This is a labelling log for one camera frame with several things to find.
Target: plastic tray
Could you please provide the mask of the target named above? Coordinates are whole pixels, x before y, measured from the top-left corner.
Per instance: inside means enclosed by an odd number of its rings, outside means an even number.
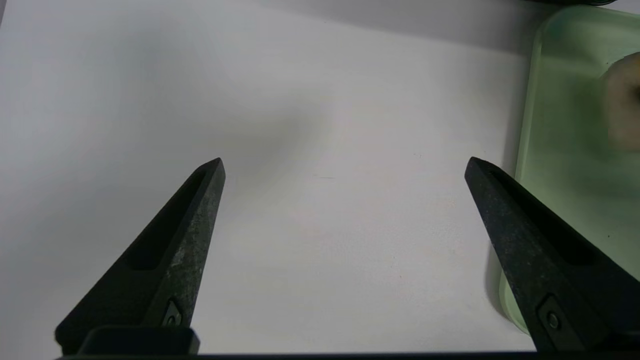
[[[601,77],[640,51],[640,16],[576,6],[538,31],[515,179],[640,279],[640,154],[609,146]],[[504,274],[500,301],[527,332]]]

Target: food item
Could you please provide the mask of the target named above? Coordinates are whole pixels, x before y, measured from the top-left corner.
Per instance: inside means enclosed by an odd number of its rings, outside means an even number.
[[[640,53],[611,65],[604,80],[609,141],[621,150],[640,151]]]

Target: black object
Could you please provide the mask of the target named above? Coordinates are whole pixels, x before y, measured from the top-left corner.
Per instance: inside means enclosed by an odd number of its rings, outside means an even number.
[[[64,359],[640,358],[640,283],[495,165],[471,158],[465,179],[538,352],[195,355],[187,326],[224,182],[218,159],[189,177],[58,326]]]
[[[465,179],[538,351],[640,348],[640,283],[495,165]]]
[[[220,159],[189,176],[59,324],[63,354],[102,326],[189,326],[224,183]]]

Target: white surface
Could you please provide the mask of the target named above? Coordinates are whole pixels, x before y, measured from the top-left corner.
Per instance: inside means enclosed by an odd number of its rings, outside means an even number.
[[[202,352],[532,349],[490,303],[463,172],[470,156],[512,169],[522,49],[545,11],[10,0],[0,357],[56,357],[57,323],[218,156]]]

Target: translucent green container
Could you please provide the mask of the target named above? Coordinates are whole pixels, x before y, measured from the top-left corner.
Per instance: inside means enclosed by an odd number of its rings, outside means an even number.
[[[576,6],[536,36],[515,179],[640,279],[640,153],[613,149],[601,77],[640,51],[640,16]],[[500,301],[523,331],[504,274]]]

